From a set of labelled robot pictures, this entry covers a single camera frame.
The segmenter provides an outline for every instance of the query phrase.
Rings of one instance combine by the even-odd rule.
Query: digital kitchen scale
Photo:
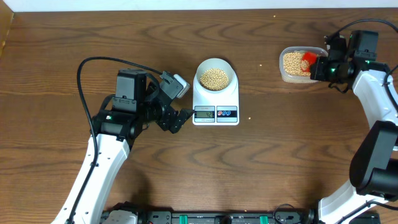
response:
[[[207,90],[200,84],[200,77],[211,68],[219,68],[228,76],[228,86],[220,91]],[[193,78],[194,125],[238,125],[239,88],[238,77],[226,61],[211,58],[202,62]]]

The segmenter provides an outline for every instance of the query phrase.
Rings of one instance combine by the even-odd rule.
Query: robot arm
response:
[[[115,136],[107,134],[97,135],[99,149],[98,166],[94,169],[86,190],[81,196],[80,203],[76,208],[75,223],[99,223],[106,199],[109,196],[113,180],[116,177],[123,162],[127,159],[130,148],[126,140],[117,141]],[[83,165],[79,171],[67,201],[57,215],[54,224],[65,223],[68,219],[73,204],[77,198],[83,181],[87,176],[90,164],[93,161],[94,145],[93,137],[88,141],[87,153]]]
[[[311,79],[347,83],[359,98],[371,128],[349,168],[349,180],[318,203],[318,222],[349,223],[375,205],[398,199],[398,160],[391,159],[398,137],[397,92],[388,66],[375,62],[378,34],[353,31],[346,46],[344,37],[325,37],[329,56],[318,57]]]
[[[385,77],[385,72],[370,70],[370,71],[362,71],[357,76],[354,85],[353,91],[354,94],[359,98],[364,108],[364,112],[369,122],[370,127],[375,127],[378,130],[383,129],[379,127],[378,124],[380,121],[388,121],[393,122],[394,125],[391,127],[394,131],[396,129],[395,124],[398,124],[398,120],[396,118],[396,111],[393,107],[392,103],[389,101],[387,97],[386,90],[383,87],[383,80]],[[392,83],[392,77],[389,77],[388,82]],[[390,91],[394,97],[394,99],[398,100],[397,93],[394,89],[393,85],[389,85]],[[381,143],[389,144],[383,150],[375,148],[373,152],[378,153],[379,158],[376,158],[377,155],[373,155],[373,158],[377,161],[381,162],[382,164],[378,164],[379,166],[376,169],[379,170],[386,170],[388,165],[393,165],[396,163],[394,160],[390,160],[391,157],[391,147],[395,147],[395,140],[396,136],[391,136],[389,142],[386,142],[386,139],[380,139],[379,141],[383,141]],[[378,189],[377,192],[380,195],[369,194],[375,190],[374,186],[371,186],[369,180],[371,179],[371,175],[374,174],[373,169],[374,167],[369,167],[366,163],[367,159],[371,159],[372,157],[364,156],[363,154],[367,154],[367,152],[363,152],[366,146],[371,146],[372,144],[369,141],[364,141],[365,145],[359,148],[356,156],[353,159],[350,167],[350,180],[347,180],[343,186],[341,186],[336,192],[334,192],[329,197],[323,198],[320,200],[318,204],[318,217],[319,220],[325,223],[349,223],[353,218],[357,217],[361,213],[365,212],[369,208],[376,206],[375,204],[366,205],[368,202],[379,202],[379,203],[387,203],[388,200],[385,199],[386,193],[391,192],[398,194],[398,191],[391,189],[386,189],[389,187],[398,187],[397,183],[394,183],[394,179],[397,179],[396,174],[392,174],[391,176],[387,177],[384,176],[382,179],[388,178],[388,183],[386,186],[382,186],[381,189]],[[367,174],[359,174],[357,173],[358,166],[361,168],[368,168]],[[360,187],[370,187],[372,190],[368,190],[368,192],[361,192],[359,194],[357,192],[357,188],[352,185],[352,182],[355,184],[357,182],[363,182]]]
[[[160,74],[163,80],[161,83],[143,70],[119,71],[116,94],[105,98],[98,114],[92,119],[92,132],[96,136],[98,154],[95,155],[92,135],[88,141],[87,153],[78,177],[67,201],[53,221],[54,224],[99,223],[114,178],[127,159],[135,139],[144,130],[143,125],[146,124],[148,128],[149,123],[154,121],[164,131],[174,134],[191,117],[193,110],[178,112],[170,105],[175,98],[181,98],[187,92],[189,84],[179,75],[172,76],[168,72]],[[153,81],[149,83],[148,88],[146,88],[147,77]],[[112,109],[106,110],[110,101]],[[86,181],[90,167],[93,166],[94,156],[98,158],[97,163],[90,178]],[[133,214],[127,217],[132,221],[136,218]]]

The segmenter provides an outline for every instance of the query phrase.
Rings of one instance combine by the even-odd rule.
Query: wood grain surface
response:
[[[398,9],[16,14],[0,60],[0,222],[48,223],[66,200],[89,138],[76,70],[90,56],[168,70],[191,84],[203,60],[219,57],[239,78],[239,126],[189,121],[172,135],[151,125],[119,171],[107,207],[127,200],[204,211],[313,206],[348,179],[369,126],[352,92],[283,82],[279,54],[324,47],[324,35],[368,17],[398,24]],[[354,29],[378,30],[378,60],[397,64],[391,28],[358,24],[343,34]],[[124,67],[98,61],[84,68],[91,114],[114,93]],[[192,90],[174,106],[191,108]],[[397,213],[377,211],[383,223],[398,222]]]

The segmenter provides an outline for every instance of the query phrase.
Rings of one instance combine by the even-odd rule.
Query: black cable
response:
[[[159,75],[162,74],[161,72],[159,72],[157,70],[154,70],[153,68],[149,68],[149,67],[146,67],[146,66],[143,66],[143,65],[139,65],[139,64],[136,64],[136,63],[128,62],[128,61],[121,60],[121,59],[118,59],[118,58],[111,58],[111,57],[89,57],[89,58],[84,59],[84,61],[82,61],[81,64],[79,65],[79,68],[77,70],[77,76],[76,76],[77,88],[79,90],[81,103],[83,104],[83,108],[84,108],[85,113],[87,115],[88,124],[90,125],[91,135],[93,136],[94,159],[93,159],[93,162],[90,164],[90,169],[89,169],[89,171],[87,173],[87,176],[86,176],[83,184],[81,185],[81,189],[79,190],[79,193],[78,193],[78,195],[76,197],[75,203],[72,206],[72,209],[71,209],[70,214],[69,214],[69,218],[67,219],[66,223],[73,223],[73,216],[75,215],[77,205],[79,204],[80,198],[83,195],[83,192],[84,192],[84,190],[86,188],[88,180],[90,179],[91,174],[93,173],[94,167],[96,167],[97,160],[98,160],[98,143],[97,143],[97,139],[96,139],[96,136],[95,136],[95,133],[94,133],[94,124],[93,124],[93,120],[91,119],[90,112],[88,111],[87,103],[86,103],[86,100],[85,100],[85,97],[84,97],[84,94],[83,94],[83,90],[81,88],[81,80],[80,80],[81,70],[82,70],[84,64],[86,62],[89,62],[90,60],[111,60],[111,61],[114,61],[114,62],[121,62],[121,63],[125,63],[125,64],[132,65],[132,66],[135,66],[135,67],[143,68],[145,70],[158,73]],[[155,92],[153,92],[153,94],[151,94],[152,96],[156,96],[157,93],[159,92],[159,82],[156,80],[155,77],[153,77],[149,73],[147,74],[147,77],[149,77],[155,83],[155,85],[157,87],[157,92],[155,91]]]
[[[396,27],[393,23],[389,22],[389,21],[385,21],[382,19],[359,19],[357,21],[354,22],[350,22],[349,24],[343,26],[342,28],[340,28],[338,31],[332,33],[332,35],[328,36],[326,39],[326,42],[328,42],[328,40],[333,39],[334,37],[336,37],[336,35],[338,35],[338,33],[340,33],[341,31],[347,29],[348,27],[360,23],[360,22],[381,22],[383,24],[389,25],[390,27],[392,27],[396,32],[398,32],[398,27]]]
[[[347,87],[344,90],[340,90],[340,88],[338,88],[338,86],[337,86],[337,83],[336,82],[332,82],[332,83],[329,83],[328,88],[334,88],[337,91],[339,91],[340,93],[345,94],[349,90],[349,85],[347,85]]]
[[[383,203],[380,202],[366,202],[364,205],[360,206],[359,208],[357,208],[356,210],[352,211],[350,214],[348,214],[347,216],[341,218],[341,220],[337,223],[337,224],[342,224],[345,220],[351,218],[353,215],[357,214],[358,212],[360,212],[361,210],[363,210],[364,208],[368,207],[370,208],[371,205],[378,205],[381,206],[383,208],[389,209],[389,210],[393,210],[393,211],[398,211],[398,207],[394,207],[391,205],[384,205]]]
[[[396,65],[390,72],[386,73],[386,75],[384,76],[383,85],[384,85],[384,88],[386,89],[388,98],[390,99],[392,105],[394,105],[394,108],[396,109],[396,111],[398,113],[398,104],[397,104],[397,102],[395,101],[394,97],[391,94],[391,91],[390,91],[390,88],[389,88],[390,83],[387,81],[388,76],[390,76],[394,72],[394,70],[397,69],[397,67],[398,67],[398,65]]]
[[[278,223],[278,224],[283,224],[283,223],[281,223],[281,222],[275,217],[275,214],[276,214],[276,211],[278,211],[278,209],[279,209],[280,207],[282,207],[282,206],[290,206],[290,207],[292,207],[293,209],[295,209],[293,205],[288,204],[288,203],[285,203],[285,204],[282,204],[282,205],[279,205],[278,207],[276,207],[275,210],[274,210],[274,212],[272,212],[272,218],[273,218],[273,219],[275,220],[275,222]],[[298,211],[295,211],[295,212],[299,215],[300,221],[298,221],[297,223],[293,223],[293,224],[299,224],[299,223],[302,222],[302,216],[299,214]]]
[[[110,94],[105,97],[105,99],[102,101],[101,107],[99,108],[100,110],[105,110],[106,106],[108,103],[112,100],[112,98],[115,97],[115,94]]]

